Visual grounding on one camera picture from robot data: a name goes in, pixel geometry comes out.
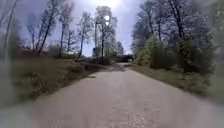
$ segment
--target shrub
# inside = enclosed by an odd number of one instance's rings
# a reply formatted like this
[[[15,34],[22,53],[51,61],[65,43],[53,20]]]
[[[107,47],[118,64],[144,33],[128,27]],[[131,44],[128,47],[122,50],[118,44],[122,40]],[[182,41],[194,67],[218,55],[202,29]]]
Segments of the shrub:
[[[152,36],[144,49],[137,55],[138,65],[149,66],[154,69],[170,69],[176,63],[175,54],[164,47],[164,44]]]

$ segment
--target road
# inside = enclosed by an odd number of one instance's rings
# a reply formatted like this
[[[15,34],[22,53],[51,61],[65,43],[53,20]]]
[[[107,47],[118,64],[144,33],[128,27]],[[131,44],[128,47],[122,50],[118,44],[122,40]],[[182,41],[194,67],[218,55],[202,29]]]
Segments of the road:
[[[114,67],[51,96],[0,112],[0,128],[223,127],[223,108]]]

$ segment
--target green grass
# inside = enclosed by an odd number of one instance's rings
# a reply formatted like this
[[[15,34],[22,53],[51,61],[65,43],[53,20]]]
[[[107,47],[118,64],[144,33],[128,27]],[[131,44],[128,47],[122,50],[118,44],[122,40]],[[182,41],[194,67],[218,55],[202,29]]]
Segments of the green grass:
[[[199,96],[205,96],[209,87],[208,77],[202,77],[198,74],[189,74],[184,76],[171,71],[153,70],[143,66],[134,66],[131,69]]]
[[[49,95],[99,70],[85,62],[26,59],[12,63],[13,84],[21,100]]]

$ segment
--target sky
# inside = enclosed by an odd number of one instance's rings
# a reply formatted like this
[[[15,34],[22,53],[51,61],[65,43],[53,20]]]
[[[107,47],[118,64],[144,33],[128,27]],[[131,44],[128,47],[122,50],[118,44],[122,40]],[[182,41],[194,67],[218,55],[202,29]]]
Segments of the sky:
[[[118,23],[116,28],[116,39],[121,41],[125,53],[131,53],[131,43],[132,43],[132,29],[136,21],[137,13],[139,11],[139,5],[144,0],[71,0],[74,2],[75,7],[73,11],[74,21],[71,24],[73,29],[76,29],[76,24],[81,18],[81,14],[84,11],[91,12],[94,16],[95,8],[97,6],[106,5],[111,7],[113,16],[117,17]],[[33,12],[36,14],[41,14],[46,8],[47,0],[21,0],[17,6],[16,16],[21,21],[23,29],[22,33],[25,38],[29,39],[28,33],[26,31],[27,16],[29,13]],[[54,33],[50,40],[60,39],[60,27],[56,27]],[[94,48],[94,42],[91,41],[90,44],[84,46],[84,55],[91,56],[92,49]]]

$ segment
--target bare tree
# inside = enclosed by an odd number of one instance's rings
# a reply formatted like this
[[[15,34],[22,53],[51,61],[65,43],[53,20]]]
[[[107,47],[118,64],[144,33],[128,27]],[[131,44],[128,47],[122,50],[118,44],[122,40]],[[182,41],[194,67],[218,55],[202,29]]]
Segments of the bare tree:
[[[67,44],[67,49],[66,52],[69,54],[70,52],[74,52],[74,50],[77,48],[77,38],[75,35],[75,31],[68,30],[68,32],[65,34],[65,39],[66,39],[66,44]]]
[[[32,49],[35,50],[35,47],[36,47],[36,38],[37,38],[37,18],[36,18],[36,15],[34,13],[31,13],[29,16],[28,16],[28,19],[27,19],[27,30],[30,34],[30,40],[31,40],[31,45],[32,45]]]
[[[44,11],[41,21],[41,29],[39,32],[40,39],[42,43],[38,49],[38,55],[41,54],[43,47],[45,45],[47,37],[53,31],[56,25],[56,16],[58,16],[58,6],[59,0],[49,0],[47,4],[47,9]]]
[[[78,39],[80,41],[79,57],[82,56],[83,45],[90,38],[92,30],[93,22],[91,14],[88,12],[83,12],[82,18],[78,24]]]
[[[66,27],[69,27],[69,24],[72,22],[72,10],[73,10],[73,4],[68,4],[68,3],[62,3],[62,6],[60,8],[60,17],[59,17],[59,22],[61,23],[62,30],[61,30],[61,43],[60,43],[60,50],[58,57],[62,56],[62,47],[63,47],[63,39],[65,35],[65,29]]]
[[[122,46],[122,43],[120,41],[117,42],[117,53],[119,55],[124,54],[124,47]]]

